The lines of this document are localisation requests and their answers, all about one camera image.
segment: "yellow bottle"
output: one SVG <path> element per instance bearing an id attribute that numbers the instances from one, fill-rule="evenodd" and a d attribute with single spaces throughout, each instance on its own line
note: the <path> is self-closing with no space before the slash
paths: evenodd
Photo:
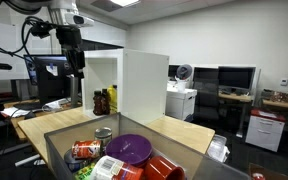
<path id="1" fill-rule="evenodd" d="M 110 99 L 109 99 L 110 110 L 112 113 L 115 113 L 117 112 L 117 86 L 110 85 L 107 88 L 107 92 L 110 96 Z"/>

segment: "orange cup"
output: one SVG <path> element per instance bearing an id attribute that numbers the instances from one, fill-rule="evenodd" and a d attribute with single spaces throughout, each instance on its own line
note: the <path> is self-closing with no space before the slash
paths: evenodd
<path id="1" fill-rule="evenodd" d="M 184 180 L 185 175 L 181 167 L 171 163 L 162 156 L 155 156 L 145 166 L 146 180 Z"/>

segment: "white box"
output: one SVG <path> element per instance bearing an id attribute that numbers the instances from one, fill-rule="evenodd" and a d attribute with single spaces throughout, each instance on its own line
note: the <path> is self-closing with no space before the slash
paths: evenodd
<path id="1" fill-rule="evenodd" d="M 169 57 L 134 50 L 85 52 L 83 112 L 93 114 L 94 91 L 117 85 L 117 109 L 146 124 L 164 116 Z"/>
<path id="2" fill-rule="evenodd" d="M 178 92 L 176 88 L 167 88 L 165 114 L 181 120 L 193 115 L 196 94 L 194 89 Z"/>

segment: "cardboard box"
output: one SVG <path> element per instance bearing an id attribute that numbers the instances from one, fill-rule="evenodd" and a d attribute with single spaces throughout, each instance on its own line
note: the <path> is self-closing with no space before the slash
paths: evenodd
<path id="1" fill-rule="evenodd" d="M 277 172 L 265 169 L 264 167 L 259 166 L 257 164 L 250 163 L 250 165 L 249 165 L 249 175 L 251 176 L 251 179 L 252 179 L 252 174 L 253 173 L 263 174 L 264 177 L 265 177 L 265 180 L 288 180 L 288 176 L 286 176 L 284 174 L 279 174 Z"/>

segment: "fan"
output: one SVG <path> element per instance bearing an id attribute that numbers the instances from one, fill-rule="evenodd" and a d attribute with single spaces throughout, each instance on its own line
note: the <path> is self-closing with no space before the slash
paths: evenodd
<path id="1" fill-rule="evenodd" d="M 188 64 L 181 65 L 177 68 L 176 76 L 179 80 L 186 80 L 192 75 L 193 68 Z"/>

